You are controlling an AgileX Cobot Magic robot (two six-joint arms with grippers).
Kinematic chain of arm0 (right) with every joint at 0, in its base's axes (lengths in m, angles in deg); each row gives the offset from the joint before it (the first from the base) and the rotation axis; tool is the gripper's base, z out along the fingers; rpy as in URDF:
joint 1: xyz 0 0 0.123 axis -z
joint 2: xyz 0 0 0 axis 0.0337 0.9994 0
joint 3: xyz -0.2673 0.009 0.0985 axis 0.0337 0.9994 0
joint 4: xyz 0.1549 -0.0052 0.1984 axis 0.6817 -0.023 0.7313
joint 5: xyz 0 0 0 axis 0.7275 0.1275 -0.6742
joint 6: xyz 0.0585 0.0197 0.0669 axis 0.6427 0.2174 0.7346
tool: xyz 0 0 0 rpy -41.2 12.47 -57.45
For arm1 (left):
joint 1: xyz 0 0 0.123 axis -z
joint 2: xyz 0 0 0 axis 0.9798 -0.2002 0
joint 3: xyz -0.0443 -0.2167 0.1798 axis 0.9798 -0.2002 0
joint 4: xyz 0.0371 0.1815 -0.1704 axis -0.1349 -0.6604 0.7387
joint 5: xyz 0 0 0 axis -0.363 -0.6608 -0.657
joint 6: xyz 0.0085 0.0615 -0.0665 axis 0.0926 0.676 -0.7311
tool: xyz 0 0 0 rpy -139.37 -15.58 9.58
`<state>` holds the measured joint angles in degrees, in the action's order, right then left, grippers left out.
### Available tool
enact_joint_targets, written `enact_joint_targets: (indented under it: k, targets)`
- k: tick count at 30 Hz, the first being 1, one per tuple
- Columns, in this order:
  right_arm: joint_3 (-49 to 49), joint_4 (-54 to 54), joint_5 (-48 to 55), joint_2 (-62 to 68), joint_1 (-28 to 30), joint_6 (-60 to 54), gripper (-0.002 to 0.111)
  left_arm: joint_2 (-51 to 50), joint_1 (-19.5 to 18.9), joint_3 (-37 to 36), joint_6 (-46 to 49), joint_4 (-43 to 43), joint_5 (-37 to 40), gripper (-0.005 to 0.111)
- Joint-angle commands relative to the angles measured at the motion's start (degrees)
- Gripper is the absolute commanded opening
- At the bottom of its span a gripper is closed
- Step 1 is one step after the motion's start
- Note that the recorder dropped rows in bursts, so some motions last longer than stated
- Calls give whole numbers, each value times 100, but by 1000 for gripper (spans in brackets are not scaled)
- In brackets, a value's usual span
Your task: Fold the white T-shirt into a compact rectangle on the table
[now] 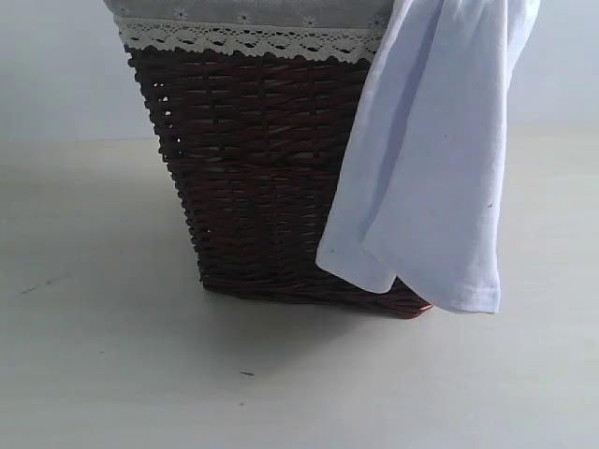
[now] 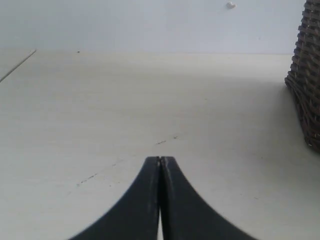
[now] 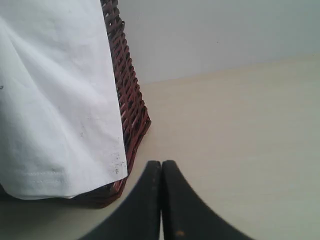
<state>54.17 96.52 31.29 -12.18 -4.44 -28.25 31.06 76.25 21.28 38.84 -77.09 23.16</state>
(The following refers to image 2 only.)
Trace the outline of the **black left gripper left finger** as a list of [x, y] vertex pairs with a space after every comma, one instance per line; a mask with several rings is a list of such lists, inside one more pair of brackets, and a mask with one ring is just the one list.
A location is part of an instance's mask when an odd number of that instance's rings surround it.
[[147, 157], [117, 203], [73, 240], [156, 240], [159, 227], [160, 160]]

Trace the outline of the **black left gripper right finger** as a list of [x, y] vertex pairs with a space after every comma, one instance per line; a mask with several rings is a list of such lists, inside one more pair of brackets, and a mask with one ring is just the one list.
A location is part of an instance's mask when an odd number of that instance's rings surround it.
[[195, 191], [172, 156], [160, 158], [160, 210], [165, 240], [251, 240]]

